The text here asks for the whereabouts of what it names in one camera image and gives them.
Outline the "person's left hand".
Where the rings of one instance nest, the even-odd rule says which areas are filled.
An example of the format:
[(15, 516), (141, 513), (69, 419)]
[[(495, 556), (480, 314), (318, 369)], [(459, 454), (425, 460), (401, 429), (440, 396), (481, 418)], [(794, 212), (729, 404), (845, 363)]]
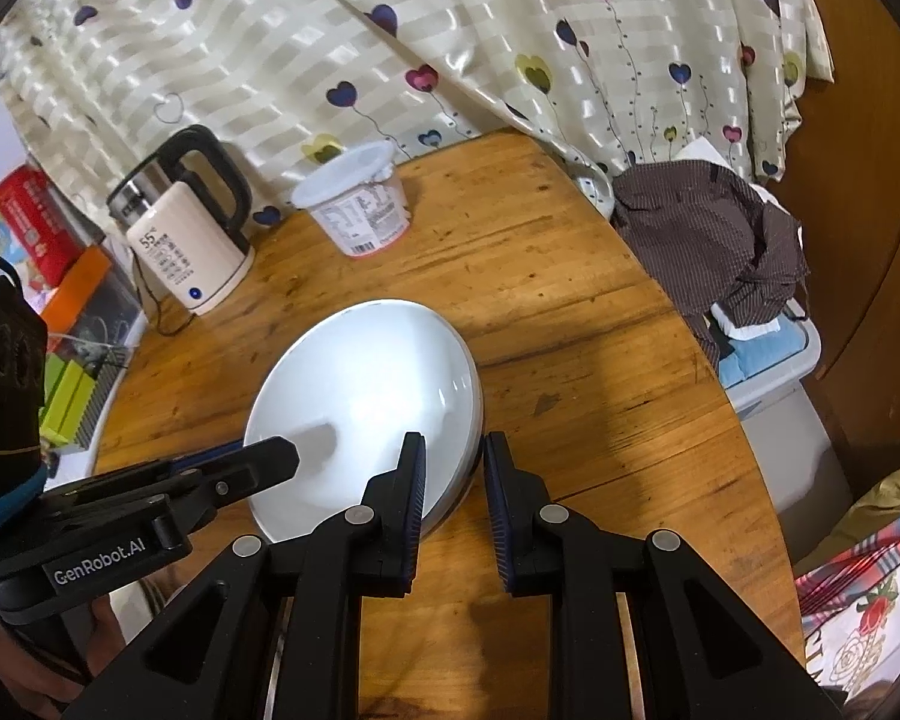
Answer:
[[(97, 598), (91, 610), (94, 625), (87, 644), (87, 668), (92, 676), (98, 676), (125, 648), (125, 637), (108, 596)], [(46, 668), (23, 650), (1, 622), (0, 681), (23, 710), (40, 718), (61, 717), (59, 707), (69, 706), (82, 692), (79, 684)]]

